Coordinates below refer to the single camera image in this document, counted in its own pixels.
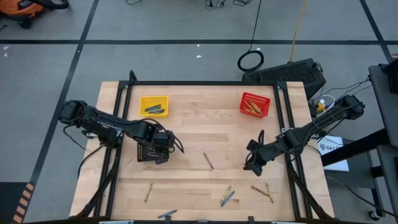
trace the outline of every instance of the orange vacuum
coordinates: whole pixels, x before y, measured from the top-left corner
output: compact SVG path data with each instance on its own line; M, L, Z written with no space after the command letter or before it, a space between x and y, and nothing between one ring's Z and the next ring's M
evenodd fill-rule
M17 21L22 28L31 27L31 19L39 15L44 8L66 9L68 0L55 4L51 0L0 0L0 17Z

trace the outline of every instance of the yellow cable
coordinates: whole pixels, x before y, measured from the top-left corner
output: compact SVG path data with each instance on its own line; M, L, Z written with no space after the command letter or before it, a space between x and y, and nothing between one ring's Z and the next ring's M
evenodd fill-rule
M304 12L307 8L307 4L308 4L308 0L305 0L303 10L301 10L301 15L300 15L300 18L298 19L298 23L296 25L296 30L294 31L293 44L292 44L292 55L290 56L290 62L293 62L294 45L296 43L296 35L297 35L297 31L301 24L301 19L303 18Z

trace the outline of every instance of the gray floor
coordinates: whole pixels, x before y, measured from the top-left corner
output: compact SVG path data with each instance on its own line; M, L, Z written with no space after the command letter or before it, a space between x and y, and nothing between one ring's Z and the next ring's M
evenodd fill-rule
M0 27L9 25L0 32L0 40L76 40L74 44L0 44L0 181L29 181L32 174L78 40L96 0L69 1L69 9L47 11L30 30L23 30L12 21L0 21ZM263 0L256 39L292 40L303 2ZM398 40L398 1L366 3L383 38ZM245 7L227 1L224 8L207 11L202 0L143 0L133 6L127 6L124 0L99 0L87 40L250 39L257 6L258 0ZM309 0L297 38L377 40L359 0ZM243 73L236 61L248 47L196 43L86 44L79 52L67 100L81 99L95 105L101 82L127 79L131 69L140 80L240 80ZM285 44L253 48L264 53L263 68L286 63L291 51L291 46ZM388 48L391 53L398 53L398 46ZM294 60L306 58L321 63L328 82L325 91L365 80L368 66L387 62L379 45L365 44L297 45ZM255 64L255 57L244 61L247 67ZM358 139L382 128L373 90L364 90L357 97L366 104L364 116L343 122L333 134ZM78 141L85 141L78 131L70 132ZM26 222L68 216L82 157L83 151L62 134L62 125L58 125ZM386 208L391 210L386 188L380 183ZM372 222L366 214L371 207L332 182L329 188L336 217ZM370 190L356 190L372 200ZM386 217L378 223L392 222Z

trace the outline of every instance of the black cable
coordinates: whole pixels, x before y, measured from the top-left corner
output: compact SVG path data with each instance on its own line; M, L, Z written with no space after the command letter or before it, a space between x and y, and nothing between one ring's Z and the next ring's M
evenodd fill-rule
M377 210L380 210L380 211L384 212L385 214L388 214L388 215L390 215L390 216L392 216L392 217L398 218L398 215L396 215L396 214L394 214L394 213L392 213L392 212L389 212L389 211L387 211L387 210L385 210L385 209L383 209L383 208L381 208L381 207L378 207L377 205L373 204L372 202L366 200L365 198L362 198L362 197L359 196L357 193L355 193L351 188L349 188L347 185L341 183L340 181L338 181L338 180L336 180L336 179L330 177L329 175L326 175L326 177L329 178L329 179L331 179L331 180L334 180L334 181L337 182L338 184L340 184L340 185L342 185L343 187L347 188L347 189L348 189L353 195L355 195L357 198L359 198L359 199L361 199L363 202L365 202L365 203L367 203L367 204L373 206L373 207L376 208Z
M217 7L220 7L220 8L224 7L225 1L226 0L217 0L216 6L214 6L213 2L211 0L205 0L205 9L211 11Z
M251 38L250 48L249 48L249 50L248 50L246 53L244 53L244 54L243 54L242 56L240 56L240 58L238 59L238 68L239 68L240 70L244 71L244 72L254 72L254 71L258 70L259 68L261 68L261 67L262 67L262 64L264 63L264 54L262 54L262 52L259 51L259 50L251 50L251 47L253 46L253 42L254 42L254 36L255 36L255 34L256 34L257 21L259 20L261 2L262 2L262 0L260 0L259 7L258 7L258 10L257 10L256 23L254 24L254 30L253 30L253 36L252 36L252 38ZM244 57L246 57L247 55L249 55L249 54L258 54L258 55L260 56L260 63L258 63L258 65L256 65L255 67L252 67L252 68L243 68L242 65L241 65L242 59L243 59Z
M310 146L310 145L308 145L308 144L305 145L305 146L308 146L308 147L312 148L314 151L316 151L317 153L319 153L320 156L322 156L321 152L320 152L317 148L315 148L315 147L313 147L313 146ZM297 156L294 156L294 158L291 160L291 162L293 162L296 158L297 158Z
M348 89L348 88L351 88L351 87L353 87L353 86L355 86L355 85L358 85L358 84L362 84L362 83L364 83L364 82L367 82L367 81L369 81L369 78L367 78L365 81L362 81L362 82L357 82L357 83L355 83L355 84L352 84L351 86L349 86L349 87L343 87L343 88L331 88L330 90L328 90L326 93L324 93L324 95L325 94L328 94L330 91L332 91L332 90L345 90L345 89Z
M69 127L72 127L72 126L74 126L74 124L68 124L68 125L66 125L64 128L63 128L63 133L66 135L66 136L68 136L69 138L70 138L70 140L72 140L73 141L73 143L75 143L76 145L78 145L80 148L82 148L83 150L86 150L86 148L85 147L83 147L81 144L79 144L77 141L75 141L73 138L72 138L72 136L70 136L68 133L67 133L67 128L69 128Z
M235 6L245 6L245 5L250 4L251 1L252 0L247 0L247 1L245 1L245 0L234 0L232 2L232 4L234 4Z
M361 86L363 83L365 83L365 82L367 82L367 81L369 81L369 80L367 79L367 80L361 82L361 83L360 83L359 85L357 85L356 87L354 87L354 88L352 88L352 89L350 89L350 90L347 90L344 94L342 94L342 95L339 97L339 99L340 99L341 97L345 96L345 94L347 94L349 91L355 90L356 88L358 88L359 86Z
M372 86L372 85L370 84L369 86L367 86L367 87L365 87L365 88L362 88L362 89L356 91L355 93L353 93L353 95L359 93L359 92L362 91L362 90L365 90L365 89L369 88L370 86Z
M142 0L138 0L138 1L136 1L136 2L129 3L129 0L126 0L126 4L128 4L128 5L133 5L133 4L140 3L141 1L142 1Z
M258 7L258 9L257 9L256 23L254 24L253 36L251 37L250 48L249 48L248 51L250 51L250 50L251 50L251 47L253 46L254 36L255 36L255 34L256 34L256 29L257 29L257 21L259 20L261 2L262 2L262 0L260 0L260 2L259 2L259 7Z
M77 171L77 178L79 178L81 167L82 167L83 164L86 162L86 160L87 160L90 156L92 156L94 153L98 152L102 147L103 147L103 146L98 147L97 149L95 149L93 152L91 152L90 154L88 154L88 156L86 156L86 157L83 159L83 161L80 163L79 169L78 169L78 171Z
M335 143L335 144L337 144L337 145L339 145L339 146L343 146L343 145L344 145L344 144L340 144L340 143L337 143L337 142L335 142L335 141L333 141L333 140L330 140L330 139L326 138L326 135L323 136L323 138L326 139L326 140L328 140L328 141L330 141L330 142L333 142L333 143Z
M323 137L327 136L327 135L329 134L329 132L331 132L333 129L335 129L335 128L336 128L341 122L343 122L343 121L344 121L343 119L341 119L340 121L338 121L337 124L334 125L328 132L326 132L326 134L324 134L320 139L318 139L317 142L320 142L320 141L323 139Z
M7 27L7 24L4 24L1 28L0 28L0 32Z
M324 87L325 87L325 85L322 86L321 94L319 95L318 102L321 100L322 92L323 92Z

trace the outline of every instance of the white paper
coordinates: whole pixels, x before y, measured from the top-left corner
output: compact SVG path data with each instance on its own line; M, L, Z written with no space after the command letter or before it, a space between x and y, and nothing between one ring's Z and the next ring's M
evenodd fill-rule
M320 142L318 142L318 148L322 155L338 149L341 146L343 146L343 139L336 136L325 136ZM349 171L347 160L325 166L323 169Z

